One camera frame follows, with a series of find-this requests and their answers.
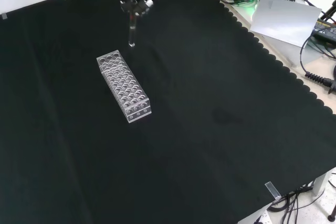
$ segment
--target table leg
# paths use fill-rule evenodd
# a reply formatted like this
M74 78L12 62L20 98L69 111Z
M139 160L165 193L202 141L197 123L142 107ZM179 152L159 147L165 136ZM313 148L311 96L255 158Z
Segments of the table leg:
M328 183L328 180L331 176L332 170L328 171L327 173L323 174L322 176L315 179L314 187L313 187L313 194L314 196L321 195L323 190L325 189L325 186Z
M332 211L332 214L328 216L328 221L334 222L336 216L336 206L334 207L334 210Z

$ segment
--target cable connector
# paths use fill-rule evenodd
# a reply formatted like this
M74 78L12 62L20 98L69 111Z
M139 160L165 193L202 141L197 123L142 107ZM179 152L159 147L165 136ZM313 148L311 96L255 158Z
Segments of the cable connector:
M324 78L321 76L317 76L316 74L310 73L310 72L306 72L305 75L307 78L318 82L320 84L323 84L324 86L330 88L328 94L335 92L336 93L336 81L335 80L331 80L329 78Z

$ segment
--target white paper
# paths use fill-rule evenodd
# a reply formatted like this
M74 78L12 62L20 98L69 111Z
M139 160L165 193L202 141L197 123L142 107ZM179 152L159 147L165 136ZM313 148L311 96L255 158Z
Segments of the white paper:
M321 11L287 0L260 0L250 30L301 47Z

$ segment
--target table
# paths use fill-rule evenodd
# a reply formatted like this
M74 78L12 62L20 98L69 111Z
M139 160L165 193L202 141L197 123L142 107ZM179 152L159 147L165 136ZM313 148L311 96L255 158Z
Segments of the table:
M243 7L232 7L230 5L225 5L230 9L232 13L234 13L237 20L242 23L243 26L249 28L252 22L252 13L249 10L246 10ZM284 66L290 68L291 72L294 72L298 78L302 79L304 84L309 86L312 92L314 92L319 99L321 99L325 106L329 106L334 113L336 113L336 95L328 95L328 90L316 85L315 83L307 80L304 75L305 73L298 66L298 61L295 60L295 57L299 57L300 48L288 44L283 41L279 41L267 36L263 36L257 33L254 33L257 38L262 41L265 48L267 48L272 54L274 54L277 59L281 60ZM308 64L306 64L307 68L318 75L324 76L326 78L333 78L333 69L335 62L334 60L329 59L328 57L323 56L320 53L316 53L312 49L306 48L304 50L305 57L308 54ZM315 196L320 195L327 182L330 178L331 171L326 172L316 179L316 184L313 189L313 193ZM264 211L270 206L266 205L264 208L261 208L259 211L256 211L254 214L248 216L246 219L239 222L239 224L251 224L253 223Z

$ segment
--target black fabric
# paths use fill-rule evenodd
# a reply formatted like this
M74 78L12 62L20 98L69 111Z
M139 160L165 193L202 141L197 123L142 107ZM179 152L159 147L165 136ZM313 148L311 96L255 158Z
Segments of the black fabric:
M118 0L0 20L1 223L236 223L336 166L335 116L217 0L159 0L128 48ZM96 58L153 113L129 124Z

